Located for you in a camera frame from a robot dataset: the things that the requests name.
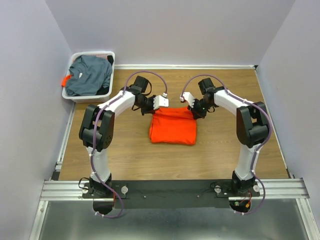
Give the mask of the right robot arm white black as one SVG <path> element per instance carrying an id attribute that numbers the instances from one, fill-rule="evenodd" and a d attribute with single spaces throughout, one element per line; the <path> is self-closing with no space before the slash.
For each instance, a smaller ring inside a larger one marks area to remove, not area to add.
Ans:
<path id="1" fill-rule="evenodd" d="M 211 108 L 222 107 L 236 117 L 236 136 L 240 142 L 238 164 L 232 173 L 230 191 L 241 196 L 254 187 L 260 149 L 269 141 L 272 125 L 263 102 L 252 102 L 233 94 L 223 84 L 216 87 L 210 78 L 198 82 L 201 99 L 183 91 L 182 102 L 188 103 L 193 118 L 205 118 Z"/>

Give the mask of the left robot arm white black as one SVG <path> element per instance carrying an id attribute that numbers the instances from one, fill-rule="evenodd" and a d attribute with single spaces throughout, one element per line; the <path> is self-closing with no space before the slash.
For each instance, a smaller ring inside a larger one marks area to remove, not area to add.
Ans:
<path id="1" fill-rule="evenodd" d="M 116 117 L 124 110 L 141 109 L 142 114 L 154 113 L 154 98 L 146 93 L 152 87 L 150 81 L 137 76 L 134 83 L 122 88 L 117 95 L 99 105 L 90 104 L 84 112 L 79 138 L 89 154 L 91 174 L 89 184 L 82 187 L 84 194 L 98 198 L 111 198 L 112 175 L 108 164 L 108 151 L 113 135 Z"/>

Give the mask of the orange t shirt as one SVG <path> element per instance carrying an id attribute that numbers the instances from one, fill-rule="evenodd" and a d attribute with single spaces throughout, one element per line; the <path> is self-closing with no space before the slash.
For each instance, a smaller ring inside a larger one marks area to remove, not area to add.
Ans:
<path id="1" fill-rule="evenodd" d="M 197 123 L 187 107 L 163 107 L 152 115 L 149 138 L 153 144 L 192 146 L 196 143 L 196 137 Z"/>

